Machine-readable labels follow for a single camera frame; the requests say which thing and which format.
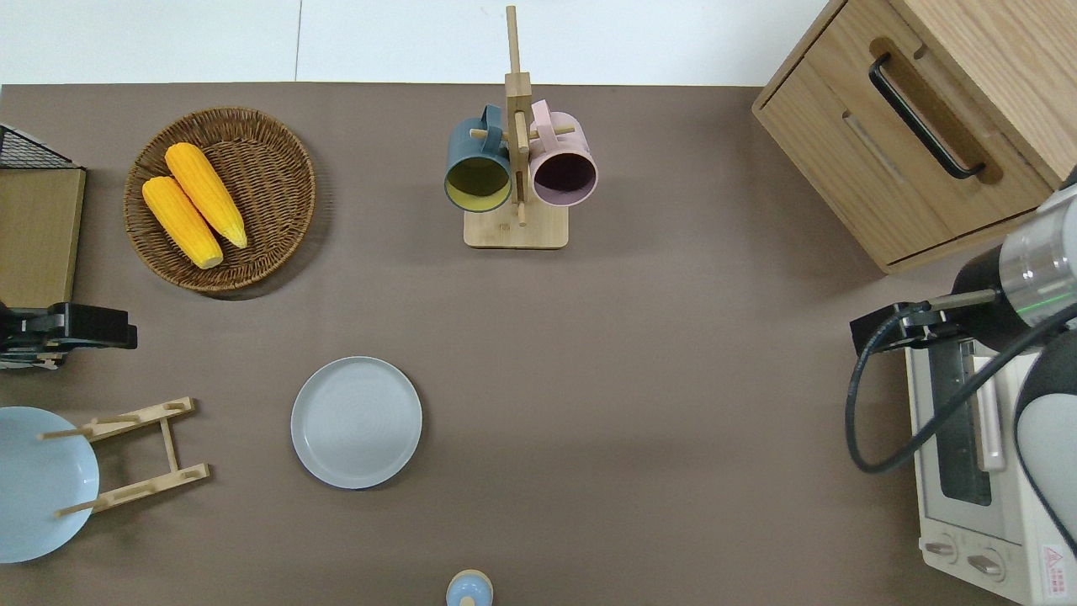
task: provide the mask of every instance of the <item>mug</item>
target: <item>mug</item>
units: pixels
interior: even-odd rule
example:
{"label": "mug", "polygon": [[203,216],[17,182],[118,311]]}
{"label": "mug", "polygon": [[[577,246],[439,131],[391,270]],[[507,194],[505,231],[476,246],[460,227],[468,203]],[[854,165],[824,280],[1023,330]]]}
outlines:
{"label": "mug", "polygon": [[[531,187],[538,199],[553,206],[573,206],[587,199],[598,183],[598,169],[579,121],[562,111],[549,111],[545,99],[532,103],[535,121],[531,141]],[[559,126],[572,132],[557,135]]]}
{"label": "mug", "polygon": [[[486,138],[472,137],[472,128],[486,130]],[[487,212],[508,199],[513,188],[508,144],[502,140],[501,108],[486,105],[481,117],[468,117],[449,137],[445,194],[468,212]]]}

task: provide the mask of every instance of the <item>pink mug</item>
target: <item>pink mug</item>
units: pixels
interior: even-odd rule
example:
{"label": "pink mug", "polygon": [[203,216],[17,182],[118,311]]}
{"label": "pink mug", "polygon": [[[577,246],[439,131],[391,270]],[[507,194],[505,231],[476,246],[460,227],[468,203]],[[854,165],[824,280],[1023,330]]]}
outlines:
{"label": "pink mug", "polygon": [[[532,191],[553,206],[584,201],[595,191],[599,175],[579,121],[561,111],[550,112],[545,100],[532,103],[531,111],[535,116],[531,129],[538,132],[531,141]],[[572,126],[573,131],[554,131],[562,126]]]}

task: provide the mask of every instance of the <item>wooden cabinet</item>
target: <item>wooden cabinet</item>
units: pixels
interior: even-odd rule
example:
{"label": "wooden cabinet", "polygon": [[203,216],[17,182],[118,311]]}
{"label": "wooden cabinet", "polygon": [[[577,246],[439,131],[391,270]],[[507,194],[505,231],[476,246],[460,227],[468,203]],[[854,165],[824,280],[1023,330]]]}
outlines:
{"label": "wooden cabinet", "polygon": [[1012,229],[1077,165],[1075,55],[1077,0],[831,0],[753,112],[896,271]]}

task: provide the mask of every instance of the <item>warning label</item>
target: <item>warning label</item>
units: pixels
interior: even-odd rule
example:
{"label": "warning label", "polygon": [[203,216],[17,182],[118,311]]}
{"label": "warning label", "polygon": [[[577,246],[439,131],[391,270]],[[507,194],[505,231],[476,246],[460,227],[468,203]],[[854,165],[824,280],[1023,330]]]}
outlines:
{"label": "warning label", "polygon": [[1061,545],[1044,546],[1044,582],[1048,597],[1066,597],[1065,548]]}

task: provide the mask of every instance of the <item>wooden base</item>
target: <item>wooden base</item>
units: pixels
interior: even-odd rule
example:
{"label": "wooden base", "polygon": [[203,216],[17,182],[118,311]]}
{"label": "wooden base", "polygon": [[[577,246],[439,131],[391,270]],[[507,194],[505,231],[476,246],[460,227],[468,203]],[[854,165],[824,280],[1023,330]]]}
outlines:
{"label": "wooden base", "polygon": [[125,434],[138,427],[157,423],[160,424],[160,432],[165,438],[165,453],[168,456],[168,467],[170,469],[168,474],[164,474],[149,480],[143,480],[141,482],[127,484],[126,487],[122,487],[114,491],[101,493],[97,495],[97,498],[94,501],[87,501],[86,503],[80,503],[78,505],[72,505],[71,507],[65,507],[64,509],[57,510],[55,516],[60,518],[69,513],[74,513],[75,511],[82,511],[83,509],[93,509],[95,512],[102,511],[116,507],[117,505],[138,501],[145,496],[194,482],[195,480],[209,478],[209,466],[205,463],[180,469],[179,461],[176,459],[176,445],[172,442],[172,431],[168,425],[168,420],[178,414],[188,413],[193,410],[195,410],[194,400],[191,398],[180,398],[178,400],[172,400],[163,405],[155,405],[127,414],[95,419],[86,425],[74,429],[52,432],[38,436],[39,440],[54,440],[71,436],[84,436],[90,442],[96,442],[98,440],[118,436],[120,434]]}
{"label": "wooden base", "polygon": [[569,243],[569,209],[545,202],[524,205],[520,226],[509,201],[489,212],[464,212],[464,242],[472,248],[557,249]]}

